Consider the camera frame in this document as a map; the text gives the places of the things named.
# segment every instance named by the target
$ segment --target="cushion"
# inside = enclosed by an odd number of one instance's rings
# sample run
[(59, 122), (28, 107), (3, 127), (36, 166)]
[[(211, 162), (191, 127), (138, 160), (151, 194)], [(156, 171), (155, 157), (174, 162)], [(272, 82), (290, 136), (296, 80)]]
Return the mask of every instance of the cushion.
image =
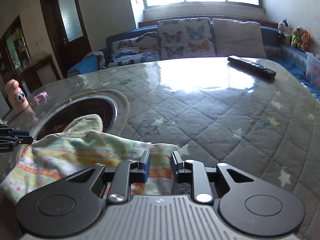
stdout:
[(125, 66), (159, 60), (157, 32), (145, 33), (139, 37), (115, 41), (108, 67)]
[(159, 21), (158, 33), (160, 59), (215, 56), (207, 17)]
[(266, 58), (260, 24), (212, 19), (217, 56)]

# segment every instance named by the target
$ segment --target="blue blanket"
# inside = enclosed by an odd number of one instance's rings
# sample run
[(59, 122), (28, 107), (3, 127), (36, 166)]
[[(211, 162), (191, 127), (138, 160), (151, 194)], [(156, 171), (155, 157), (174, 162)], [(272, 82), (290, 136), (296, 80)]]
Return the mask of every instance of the blue blanket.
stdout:
[(268, 57), (268, 59), (279, 63), (288, 70), (296, 79), (299, 80), (299, 82), (303, 83), (310, 90), (311, 94), (313, 94), (318, 101), (320, 101), (320, 90), (306, 78), (306, 73), (298, 69), (293, 61), (287, 61), (282, 57), (277, 56)]

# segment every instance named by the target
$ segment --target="wall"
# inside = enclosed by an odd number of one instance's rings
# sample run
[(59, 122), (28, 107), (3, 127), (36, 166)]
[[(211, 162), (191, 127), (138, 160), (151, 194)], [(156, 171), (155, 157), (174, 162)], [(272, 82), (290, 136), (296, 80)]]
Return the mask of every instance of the wall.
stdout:
[(144, 10), (143, 20), (188, 15), (226, 15), (265, 20), (265, 12), (259, 8), (230, 4), (180, 4)]
[(313, 38), (310, 50), (320, 53), (320, 0), (262, 0), (267, 20), (280, 22), (287, 18), (290, 29), (301, 26)]
[(143, 10), (144, 10), (143, 0), (130, 0), (130, 2), (132, 6), (134, 21), (135, 21), (136, 27), (138, 28), (139, 22), (143, 21)]
[(135, 29), (130, 0), (79, 0), (92, 50), (106, 47), (110, 35)]
[[(105, 48), (107, 36), (135, 29), (130, 0), (79, 0), (79, 5), (92, 50)], [(18, 15), (32, 60), (51, 54), (57, 67), (40, 0), (0, 0), (0, 37)]]
[(10, 110), (7, 102), (4, 100), (3, 95), (0, 93), (0, 118), (3, 118)]

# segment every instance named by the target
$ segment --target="towel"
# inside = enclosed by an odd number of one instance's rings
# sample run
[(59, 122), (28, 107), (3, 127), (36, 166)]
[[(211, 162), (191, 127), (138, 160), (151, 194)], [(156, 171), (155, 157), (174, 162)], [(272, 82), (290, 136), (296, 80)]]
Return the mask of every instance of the towel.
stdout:
[(106, 67), (106, 61), (104, 59), (104, 54), (103, 54), (102, 51), (99, 51), (99, 50), (98, 51), (91, 51), (87, 55), (85, 55), (85, 57), (83, 59), (85, 59), (87, 57), (90, 57), (90, 56), (98, 56), (100, 58), (99, 70), (107, 68)]
[(102, 127), (98, 115), (82, 116), (74, 119), (62, 133), (47, 135), (27, 146), (0, 189), (16, 204), (25, 194), (95, 163), (117, 167), (121, 161), (140, 160), (148, 150), (151, 155), (148, 181), (132, 184), (132, 194), (171, 193), (170, 156), (178, 150), (176, 145), (129, 140), (103, 133)]

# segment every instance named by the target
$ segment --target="sofa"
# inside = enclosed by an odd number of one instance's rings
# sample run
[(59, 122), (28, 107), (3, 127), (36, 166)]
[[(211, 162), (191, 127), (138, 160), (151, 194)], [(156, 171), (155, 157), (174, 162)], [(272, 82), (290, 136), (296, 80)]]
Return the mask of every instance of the sofa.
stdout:
[[(213, 23), (210, 22), (212, 30), (212, 41), (215, 43), (215, 29)], [(306, 77), (307, 55), (297, 49), (294, 49), (286, 44), (279, 38), (278, 30), (271, 27), (261, 26), (261, 35), (266, 58), (281, 64), (289, 72), (291, 72), (301, 83), (310, 89), (311, 93), (320, 98), (320, 91), (313, 85)], [(145, 33), (157, 32), (158, 26), (144, 27), (136, 30), (119, 33), (106, 38), (106, 48), (100, 49), (104, 54), (105, 67), (107, 68), (113, 51), (112, 43), (125, 39), (132, 39), (139, 37)], [(68, 77), (78, 74), (85, 74), (99, 70), (99, 61), (96, 56), (91, 56), (91, 59), (84, 59), (68, 72)]]

